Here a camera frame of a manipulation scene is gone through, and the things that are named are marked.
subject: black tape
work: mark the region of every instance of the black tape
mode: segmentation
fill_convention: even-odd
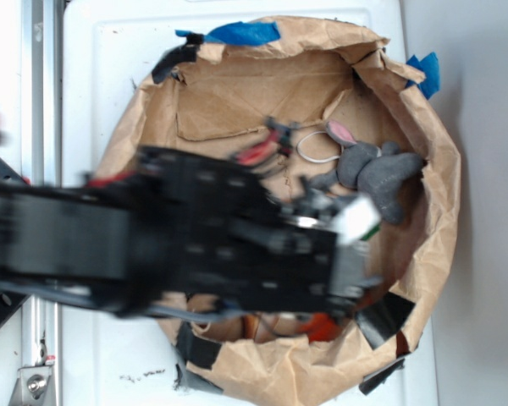
[[[391,374],[393,374],[396,370],[400,370],[404,368],[405,360],[399,359],[394,364],[390,365],[388,368],[381,370],[377,375],[372,376],[360,383],[359,390],[362,391],[364,395],[368,395],[374,389],[376,389],[380,384],[384,383],[386,379],[389,378]]]
[[[197,337],[190,323],[182,323],[177,337],[177,349],[185,361],[210,370],[218,357],[222,344]]]
[[[397,334],[414,306],[410,300],[387,293],[377,303],[356,312],[354,317],[371,348],[376,349]]]
[[[177,354],[176,368],[177,379],[174,383],[174,390],[178,390],[180,387],[188,387],[190,389],[196,389],[197,391],[216,393],[218,395],[224,392],[222,388],[217,387],[204,377],[187,370],[185,360],[181,357],[180,354]]]
[[[195,62],[197,51],[200,49],[203,41],[203,34],[189,34],[186,37],[184,45],[166,52],[152,70],[152,81],[154,84],[157,85],[164,82],[171,73],[171,70],[179,63]]]

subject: gray plush rabbit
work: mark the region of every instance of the gray plush rabbit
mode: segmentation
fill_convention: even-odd
[[[312,178],[311,187],[328,190],[340,182],[346,188],[370,195],[386,222],[401,223],[405,214],[397,193],[406,179],[420,173],[423,159],[416,153],[400,153],[393,141],[384,142],[382,148],[356,141],[344,125],[333,120],[328,121],[326,130],[344,150],[337,168]]]

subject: blue painter's tape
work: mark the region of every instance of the blue painter's tape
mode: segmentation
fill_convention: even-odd
[[[177,36],[188,36],[191,31],[176,30]],[[280,39],[277,23],[231,23],[215,28],[205,36],[205,42],[257,47]]]
[[[406,64],[425,73],[425,80],[417,86],[420,88],[420,91],[422,91],[426,99],[429,99],[440,90],[440,66],[436,53],[429,53],[421,61],[416,57],[416,55],[412,55]],[[411,85],[414,85],[414,82],[409,80],[406,87]]]

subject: pink bunny ear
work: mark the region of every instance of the pink bunny ear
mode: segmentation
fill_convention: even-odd
[[[349,147],[357,144],[357,141],[354,140],[354,136],[348,128],[337,121],[329,120],[327,124],[325,124],[325,129],[329,136],[340,145]]]

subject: brown paper bag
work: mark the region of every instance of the brown paper bag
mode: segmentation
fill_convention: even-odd
[[[412,351],[450,272],[459,153],[419,89],[406,87],[408,80],[421,82],[423,73],[390,60],[383,49],[387,39],[333,20],[264,20],[277,22],[279,41],[260,47],[205,43],[196,63],[181,63],[174,77],[159,85],[147,77],[117,125],[97,175],[127,168],[138,145],[225,158],[264,137],[266,116],[299,122],[295,143],[333,118],[359,140],[377,145],[395,140],[401,149],[416,151],[427,166],[421,180],[406,182],[400,194],[407,219],[400,226],[383,224],[372,240],[369,265],[369,272],[384,275],[380,294],[389,290],[416,304],[398,335]],[[309,143],[312,156],[335,149],[323,136]],[[325,173],[332,166],[334,162],[317,165],[294,155],[284,174],[266,186],[289,199],[301,191],[298,175]],[[344,188],[336,191],[345,193]],[[177,325],[163,324],[174,342]],[[203,328],[195,329],[195,334],[203,333]],[[211,337],[222,339],[214,332]],[[223,343],[210,368],[192,363],[187,368],[224,394],[256,404],[318,405],[394,361],[397,341],[393,336],[372,349],[351,321],[330,343],[309,344],[305,337],[263,344],[237,339]]]

